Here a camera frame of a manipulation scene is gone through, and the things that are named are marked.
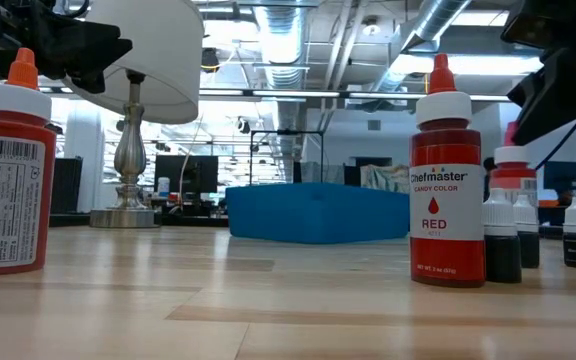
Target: red bottle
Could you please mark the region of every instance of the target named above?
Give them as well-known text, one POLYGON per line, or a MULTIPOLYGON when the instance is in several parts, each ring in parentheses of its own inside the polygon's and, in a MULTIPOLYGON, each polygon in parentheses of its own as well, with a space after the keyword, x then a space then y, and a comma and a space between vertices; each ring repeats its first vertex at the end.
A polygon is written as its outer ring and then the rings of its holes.
POLYGON ((455 90, 448 58, 435 58, 429 95, 417 102, 421 133, 410 158, 414 281, 452 287, 485 282, 481 136, 468 130, 470 96, 455 90))
POLYGON ((537 171, 528 167, 528 154, 523 146, 504 146, 495 150, 497 169, 490 173, 490 188, 504 189, 506 199, 515 203, 526 195, 537 208, 537 171))
POLYGON ((0 85, 0 274, 43 268, 56 135, 50 97, 37 90, 34 54, 20 49, 0 85))

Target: computer monitor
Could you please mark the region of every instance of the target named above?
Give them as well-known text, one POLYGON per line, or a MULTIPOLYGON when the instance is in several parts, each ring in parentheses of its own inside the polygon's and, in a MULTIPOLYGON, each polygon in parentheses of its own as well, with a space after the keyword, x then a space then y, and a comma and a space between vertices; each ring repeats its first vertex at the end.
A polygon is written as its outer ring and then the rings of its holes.
MULTIPOLYGON (((160 177, 170 179, 170 192, 179 192, 179 175, 185 155, 157 155, 155 159, 155 190, 160 177)), ((216 193, 219 157, 191 156, 184 170, 184 193, 216 193)))
POLYGON ((544 167, 544 189, 576 190, 576 162, 547 162, 544 167))

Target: table lamp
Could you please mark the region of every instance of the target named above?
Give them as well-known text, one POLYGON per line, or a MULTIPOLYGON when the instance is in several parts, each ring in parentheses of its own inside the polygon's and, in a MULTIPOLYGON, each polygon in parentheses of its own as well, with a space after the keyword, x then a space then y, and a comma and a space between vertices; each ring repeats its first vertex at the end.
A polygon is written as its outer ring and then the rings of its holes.
POLYGON ((154 211, 138 198, 139 175, 146 169, 141 121, 185 124, 197 117, 202 18, 190 0, 96 1, 86 21, 116 25, 133 50, 104 71, 106 90, 91 94, 66 79, 82 98, 103 108, 125 113, 125 126, 115 153, 115 206, 91 212, 93 227, 154 227, 154 211))

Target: chefmaster label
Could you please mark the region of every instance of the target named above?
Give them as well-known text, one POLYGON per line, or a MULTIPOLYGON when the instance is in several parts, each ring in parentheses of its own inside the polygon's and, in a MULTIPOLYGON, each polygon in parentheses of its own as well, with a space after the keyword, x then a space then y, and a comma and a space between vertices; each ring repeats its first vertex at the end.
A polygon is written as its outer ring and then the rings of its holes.
POLYGON ((434 240, 483 241, 480 226, 483 192, 481 166, 412 167, 410 235, 434 240))

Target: orange cap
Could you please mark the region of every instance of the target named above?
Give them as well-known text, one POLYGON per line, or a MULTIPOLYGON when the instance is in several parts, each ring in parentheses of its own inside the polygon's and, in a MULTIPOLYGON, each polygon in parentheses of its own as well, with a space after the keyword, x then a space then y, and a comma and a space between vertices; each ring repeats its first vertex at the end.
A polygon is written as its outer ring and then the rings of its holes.
POLYGON ((35 53, 27 48, 20 48, 17 59, 10 65, 6 84, 22 86, 37 90, 39 71, 35 66, 35 53))
POLYGON ((439 54, 435 56, 435 69, 430 74, 430 86, 428 93, 457 91, 455 87, 455 76, 448 68, 448 55, 439 54))

